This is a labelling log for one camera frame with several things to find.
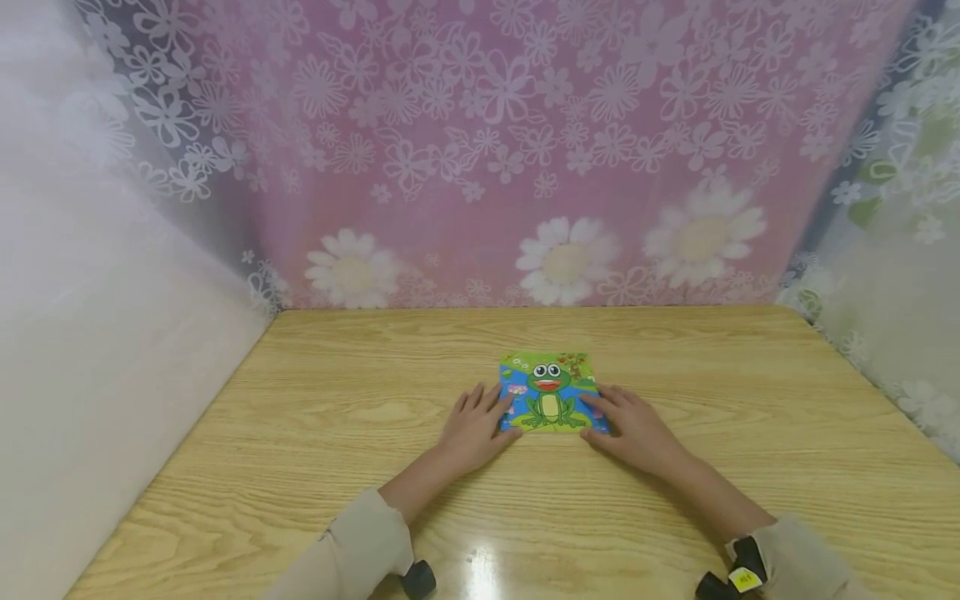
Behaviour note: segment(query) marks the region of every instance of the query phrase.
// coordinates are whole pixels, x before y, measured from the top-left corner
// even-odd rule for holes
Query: cartoon frog
[[[560,390],[570,385],[570,375],[559,365],[536,365],[533,372],[527,375],[527,385],[536,390],[538,395],[536,398],[527,398],[527,406],[533,417],[524,420],[524,425],[536,429],[548,424],[569,427],[583,427],[587,424],[573,417],[573,398],[564,400],[560,397]]]

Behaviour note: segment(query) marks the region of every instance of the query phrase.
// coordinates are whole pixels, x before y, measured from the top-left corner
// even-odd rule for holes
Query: yellow label
[[[728,579],[740,593],[747,593],[751,589],[757,589],[763,585],[756,573],[745,566],[740,566],[731,571]]]

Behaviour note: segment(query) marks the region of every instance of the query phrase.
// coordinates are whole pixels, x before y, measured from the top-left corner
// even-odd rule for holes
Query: wooden table
[[[884,597],[960,597],[960,471],[775,306],[286,312],[72,598],[253,598],[358,492],[429,447],[516,348],[589,352],[771,512],[801,514]],[[533,433],[414,531],[440,599],[693,598],[717,546],[576,435]],[[396,580],[374,598],[401,598]]]

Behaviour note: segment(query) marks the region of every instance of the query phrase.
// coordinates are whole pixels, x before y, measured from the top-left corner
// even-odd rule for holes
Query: beige sleeve
[[[795,516],[753,532],[767,569],[766,600],[878,600],[843,557]],[[734,558],[733,544],[727,554]]]
[[[410,530],[376,488],[364,490],[280,576],[263,600],[367,600],[414,562]]]

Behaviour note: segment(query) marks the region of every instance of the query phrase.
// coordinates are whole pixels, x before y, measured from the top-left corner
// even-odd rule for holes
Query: white wall
[[[69,590],[269,321],[91,154],[111,100],[69,5],[0,0],[0,598],[16,600]]]

